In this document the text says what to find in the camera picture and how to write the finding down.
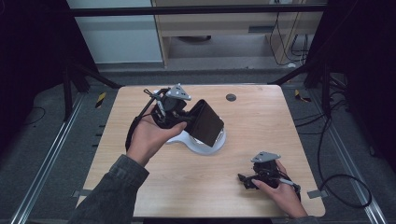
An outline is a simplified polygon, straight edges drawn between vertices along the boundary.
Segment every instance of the white stand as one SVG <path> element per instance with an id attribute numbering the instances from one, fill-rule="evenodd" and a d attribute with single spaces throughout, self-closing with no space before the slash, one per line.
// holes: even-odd
<path id="1" fill-rule="evenodd" d="M 191 151 L 203 156 L 208 156 L 219 151 L 219 149 L 221 149 L 221 147 L 224 145 L 225 139 L 226 139 L 226 132 L 224 129 L 222 129 L 218 139 L 216 140 L 215 145 L 213 145 L 213 147 L 209 147 L 203 142 L 191 137 L 187 132 L 183 131 L 178 136 L 169 139 L 166 143 L 167 144 L 172 144 L 175 142 L 183 143 Z"/>

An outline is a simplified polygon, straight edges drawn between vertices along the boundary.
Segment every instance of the gray sleeve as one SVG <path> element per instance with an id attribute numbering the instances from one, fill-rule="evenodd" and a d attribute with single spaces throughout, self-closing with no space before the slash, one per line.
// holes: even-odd
<path id="1" fill-rule="evenodd" d="M 309 216 L 292 219 L 288 224 L 319 224 L 319 221 L 316 217 Z"/>
<path id="2" fill-rule="evenodd" d="M 149 172 L 125 155 L 76 208 L 69 223 L 131 223 L 137 190 Z"/>

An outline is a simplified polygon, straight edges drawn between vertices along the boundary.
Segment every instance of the hand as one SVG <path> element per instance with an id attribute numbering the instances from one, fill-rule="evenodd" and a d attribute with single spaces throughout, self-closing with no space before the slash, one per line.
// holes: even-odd
<path id="1" fill-rule="evenodd" d="M 286 169 L 280 161 L 276 160 L 276 165 L 281 172 L 286 174 Z M 288 214 L 289 217 L 298 218 L 308 216 L 292 186 L 279 182 L 278 187 L 273 189 L 260 180 L 254 179 L 252 182 L 260 190 L 267 193 L 277 206 Z"/>
<path id="2" fill-rule="evenodd" d="M 153 107 L 149 107 L 145 114 L 149 114 Z M 144 167 L 166 141 L 179 135 L 186 126 L 186 122 L 181 122 L 171 129 L 161 129 L 151 115 L 145 116 L 134 130 L 126 155 Z"/>

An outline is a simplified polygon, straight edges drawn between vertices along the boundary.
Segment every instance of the aluminum rail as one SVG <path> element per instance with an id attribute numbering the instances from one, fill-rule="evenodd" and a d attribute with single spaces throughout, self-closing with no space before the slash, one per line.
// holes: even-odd
<path id="1" fill-rule="evenodd" d="M 313 101 L 315 102 L 318 110 L 323 113 L 323 110 L 320 106 L 320 97 L 318 96 L 318 93 L 315 91 L 309 90 L 309 94 L 312 96 Z M 329 127 L 329 134 L 330 138 L 332 139 L 335 147 L 335 151 L 338 154 L 338 157 L 341 160 L 341 163 L 343 163 L 344 168 L 346 169 L 346 172 L 349 175 L 353 175 L 359 180 L 361 180 L 363 183 L 366 183 L 364 181 L 363 176 L 361 175 L 361 172 L 359 171 L 357 165 L 355 162 L 352 160 L 351 156 L 347 152 L 347 147 L 344 145 L 343 140 L 341 139 L 340 135 L 338 134 L 336 128 L 332 123 L 330 123 Z M 358 195 L 358 198 L 360 199 L 361 203 L 367 203 L 368 202 L 368 196 L 367 196 L 367 190 L 363 188 L 360 184 L 358 184 L 356 181 L 351 180 L 352 186 Z M 384 214 L 381 211 L 381 208 L 379 207 L 378 203 L 375 200 L 374 195 L 372 202 L 364 208 L 367 217 L 370 218 L 370 221 L 374 224 L 386 224 L 388 223 L 387 220 L 384 217 Z"/>
<path id="2" fill-rule="evenodd" d="M 327 4 L 281 4 L 194 7 L 71 8 L 68 10 L 48 10 L 45 11 L 45 13 L 55 16 L 106 17 L 213 13 L 317 12 L 325 11 L 327 8 Z"/>
<path id="3" fill-rule="evenodd" d="M 38 195 L 40 194 L 41 190 L 44 187 L 44 184 L 46 183 L 47 177 L 50 174 L 52 166 L 55 163 L 59 155 L 59 152 L 62 149 L 62 146 L 64 145 L 64 141 L 67 135 L 69 134 L 74 121 L 76 120 L 78 111 L 81 109 L 81 103 L 84 99 L 84 96 L 85 96 L 84 93 L 79 93 L 77 95 L 74 104 L 75 109 L 73 110 L 73 113 L 71 114 L 70 118 L 67 121 L 65 121 L 64 124 L 62 125 L 60 131 L 58 132 L 55 140 L 52 143 L 52 146 L 49 149 L 49 153 L 47 154 L 46 159 L 44 159 L 40 169 L 38 170 L 37 175 L 35 176 L 32 185 L 30 186 L 29 190 L 24 196 L 17 211 L 12 216 L 10 223 L 22 224 L 25 223 L 27 218 L 29 217 L 30 212 L 32 211 L 35 205 L 35 201 L 37 200 Z"/>

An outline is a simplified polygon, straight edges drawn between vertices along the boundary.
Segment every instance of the black device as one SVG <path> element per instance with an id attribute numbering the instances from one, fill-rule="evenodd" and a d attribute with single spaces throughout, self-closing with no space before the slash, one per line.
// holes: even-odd
<path id="1" fill-rule="evenodd" d="M 157 104 L 149 114 L 160 128 L 170 129 L 176 124 L 186 121 L 187 127 L 184 131 L 204 144 L 210 147 L 214 146 L 224 127 L 224 122 L 205 100 L 199 100 L 190 111 L 185 111 L 184 107 L 187 105 L 185 101 L 189 101 L 191 97 L 182 89 L 180 84 L 173 88 L 161 89 L 155 93 L 149 90 L 144 90 L 144 92 L 151 99 L 131 124 L 125 141 L 127 150 L 131 145 L 134 129 L 154 100 Z"/>
<path id="2" fill-rule="evenodd" d="M 254 162 L 253 170 L 255 175 L 245 176 L 238 174 L 239 180 L 244 183 L 245 189 L 258 189 L 257 186 L 251 181 L 252 179 L 260 180 L 273 189 L 276 189 L 279 186 L 279 182 L 283 182 L 293 186 L 294 191 L 301 200 L 301 187 L 293 183 L 286 174 L 277 168 L 275 159 L 278 158 L 280 158 L 279 155 L 268 152 L 260 152 L 257 156 L 251 159 L 251 161 Z"/>

